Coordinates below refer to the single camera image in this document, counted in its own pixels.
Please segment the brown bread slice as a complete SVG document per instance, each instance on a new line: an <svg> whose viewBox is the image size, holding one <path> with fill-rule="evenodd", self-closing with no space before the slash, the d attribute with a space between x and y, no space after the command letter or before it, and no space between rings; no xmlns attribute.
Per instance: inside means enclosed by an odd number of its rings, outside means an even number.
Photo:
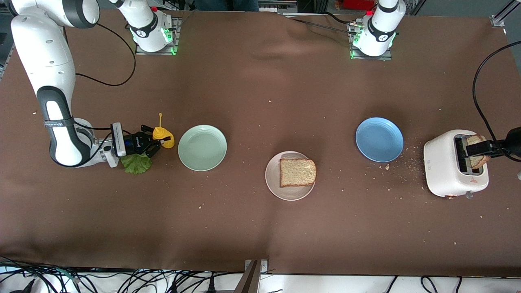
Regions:
<svg viewBox="0 0 521 293"><path fill-rule="evenodd" d="M281 158L280 164L280 186L297 187L311 186L317 177L315 162L305 158Z"/></svg>
<svg viewBox="0 0 521 293"><path fill-rule="evenodd" d="M467 146L485 142L487 139L481 135L473 135L466 139ZM470 158L471 169L479 169L490 160L487 155L474 156Z"/></svg>

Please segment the yellow mustard squeeze bottle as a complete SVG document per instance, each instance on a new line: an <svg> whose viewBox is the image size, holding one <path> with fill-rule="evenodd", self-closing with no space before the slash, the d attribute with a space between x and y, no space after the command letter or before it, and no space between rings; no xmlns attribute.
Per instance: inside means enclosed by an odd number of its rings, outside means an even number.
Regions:
<svg viewBox="0 0 521 293"><path fill-rule="evenodd" d="M158 140L161 146L166 149L171 149L175 146L174 135L166 128L162 127L162 113L159 113L159 125L153 130L153 139Z"/></svg>

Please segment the green lettuce leaf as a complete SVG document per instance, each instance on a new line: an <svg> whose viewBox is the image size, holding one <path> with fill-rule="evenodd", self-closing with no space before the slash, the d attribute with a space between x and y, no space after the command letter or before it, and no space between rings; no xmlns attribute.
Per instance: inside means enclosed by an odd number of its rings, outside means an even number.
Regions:
<svg viewBox="0 0 521 293"><path fill-rule="evenodd" d="M132 154L120 159L128 174L143 174L151 168L152 161L146 154Z"/></svg>

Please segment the pale green plate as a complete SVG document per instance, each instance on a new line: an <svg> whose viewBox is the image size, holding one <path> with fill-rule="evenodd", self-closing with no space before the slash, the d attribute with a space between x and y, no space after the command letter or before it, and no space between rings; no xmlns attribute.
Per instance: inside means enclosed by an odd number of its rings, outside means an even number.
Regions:
<svg viewBox="0 0 521 293"><path fill-rule="evenodd" d="M227 140L218 128L197 125L183 134L177 153L186 168L193 171L209 171L224 160L227 148Z"/></svg>

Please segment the blue plate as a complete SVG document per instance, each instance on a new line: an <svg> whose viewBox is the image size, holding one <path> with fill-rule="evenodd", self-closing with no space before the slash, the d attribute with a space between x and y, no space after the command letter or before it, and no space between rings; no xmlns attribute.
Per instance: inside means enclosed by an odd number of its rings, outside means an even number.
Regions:
<svg viewBox="0 0 521 293"><path fill-rule="evenodd" d="M359 124L355 132L357 148L373 162L389 163L397 159L404 148L404 137L389 119L372 117Z"/></svg>

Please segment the beige plate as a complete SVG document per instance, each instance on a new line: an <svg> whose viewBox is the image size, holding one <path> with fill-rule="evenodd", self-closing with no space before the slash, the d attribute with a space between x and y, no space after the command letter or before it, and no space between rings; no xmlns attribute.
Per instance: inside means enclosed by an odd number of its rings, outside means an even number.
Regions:
<svg viewBox="0 0 521 293"><path fill-rule="evenodd" d="M311 186L297 186L297 187L285 187L282 188L280 186L280 164L279 160L281 158L305 158L309 159L307 156L295 152L295 151L284 151L277 155L275 155L268 163L265 171L265 181L268 186L268 189L274 194L276 197L286 200L286 201L296 201L299 199L305 198L314 188L314 185Z"/></svg>

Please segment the white toaster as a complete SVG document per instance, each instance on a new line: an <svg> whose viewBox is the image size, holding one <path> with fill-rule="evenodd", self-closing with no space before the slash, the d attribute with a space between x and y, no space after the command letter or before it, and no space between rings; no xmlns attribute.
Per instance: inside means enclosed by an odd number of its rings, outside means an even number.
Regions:
<svg viewBox="0 0 521 293"><path fill-rule="evenodd" d="M428 141L423 155L428 189L438 197L453 198L475 192L489 185L487 163L479 169L471 169L467 157L466 139L477 135L468 130L450 130Z"/></svg>

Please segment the dark metal bar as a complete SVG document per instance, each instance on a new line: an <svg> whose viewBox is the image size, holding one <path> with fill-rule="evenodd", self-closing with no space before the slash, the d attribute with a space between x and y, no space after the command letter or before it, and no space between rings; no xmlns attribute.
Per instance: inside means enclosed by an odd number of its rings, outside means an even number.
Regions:
<svg viewBox="0 0 521 293"><path fill-rule="evenodd" d="M250 261L233 293L258 293L261 260Z"/></svg>

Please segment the brown tablecloth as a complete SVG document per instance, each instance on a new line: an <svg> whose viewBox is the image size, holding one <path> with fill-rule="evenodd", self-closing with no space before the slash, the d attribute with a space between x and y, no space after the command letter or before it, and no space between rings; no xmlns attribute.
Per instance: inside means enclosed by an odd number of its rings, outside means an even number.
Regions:
<svg viewBox="0 0 521 293"><path fill-rule="evenodd" d="M275 13L184 12L178 54L137 56L125 85L79 77L74 116L135 132L196 125L225 135L224 160L192 171L177 149L151 169L64 168L16 51L0 81L0 256L69 267L240 271L267 259L287 274L521 275L521 164L499 157L490 183L444 199L427 189L424 143L454 130L487 136L471 86L507 44L488 18L406 17L390 61L350 59L346 35ZM402 154L373 162L355 142L389 119ZM313 160L303 199L268 189L284 151Z"/></svg>

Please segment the red box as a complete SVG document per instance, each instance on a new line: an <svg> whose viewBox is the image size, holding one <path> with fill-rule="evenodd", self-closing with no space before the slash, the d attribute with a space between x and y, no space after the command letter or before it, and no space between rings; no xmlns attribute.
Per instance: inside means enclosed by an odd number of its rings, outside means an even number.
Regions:
<svg viewBox="0 0 521 293"><path fill-rule="evenodd" d="M343 0L342 7L352 11L370 11L376 0Z"/></svg>

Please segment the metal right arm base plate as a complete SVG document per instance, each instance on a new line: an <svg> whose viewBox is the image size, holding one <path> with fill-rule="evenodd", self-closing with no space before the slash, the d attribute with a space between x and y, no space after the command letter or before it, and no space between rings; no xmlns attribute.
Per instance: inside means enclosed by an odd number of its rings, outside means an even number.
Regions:
<svg viewBox="0 0 521 293"><path fill-rule="evenodd" d="M167 43L164 48L156 52L147 52L144 51L137 43L135 54L136 55L156 55L156 56L175 56L177 55L179 48L179 41L181 35L181 24L182 18L172 17L171 15L166 15L164 17L166 19L166 26L162 30L162 34L164 38L166 38Z"/></svg>

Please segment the aluminium frame profile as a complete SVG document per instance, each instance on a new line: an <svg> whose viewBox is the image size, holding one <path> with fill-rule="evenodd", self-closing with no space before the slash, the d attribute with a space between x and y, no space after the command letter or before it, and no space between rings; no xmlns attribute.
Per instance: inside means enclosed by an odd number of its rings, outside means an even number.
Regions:
<svg viewBox="0 0 521 293"><path fill-rule="evenodd" d="M509 2L502 7L496 14L491 15L490 22L493 27L505 26L504 21L508 15L512 14L516 8L521 7L521 0L509 0Z"/></svg>

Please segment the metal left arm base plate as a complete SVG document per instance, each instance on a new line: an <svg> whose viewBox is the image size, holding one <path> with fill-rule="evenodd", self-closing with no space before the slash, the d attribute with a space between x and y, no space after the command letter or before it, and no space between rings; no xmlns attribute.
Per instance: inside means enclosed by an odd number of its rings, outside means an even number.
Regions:
<svg viewBox="0 0 521 293"><path fill-rule="evenodd" d="M357 18L347 25L348 32L354 32L349 36L350 58L390 61L392 59L391 46L396 32L391 35L383 34L374 37L370 31L366 30L368 18Z"/></svg>

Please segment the silver metal bracket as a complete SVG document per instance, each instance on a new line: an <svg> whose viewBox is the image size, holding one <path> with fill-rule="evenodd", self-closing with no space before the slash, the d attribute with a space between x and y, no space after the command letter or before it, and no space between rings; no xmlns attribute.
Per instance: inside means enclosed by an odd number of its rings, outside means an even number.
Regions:
<svg viewBox="0 0 521 293"><path fill-rule="evenodd" d="M250 263L252 262L252 260L246 260L245 261L245 268L244 268L244 271L247 270L247 268L249 267ZM262 259L262 260L259 260L259 263L260 263L260 273L261 274L266 274L268 272L268 260L267 259Z"/></svg>

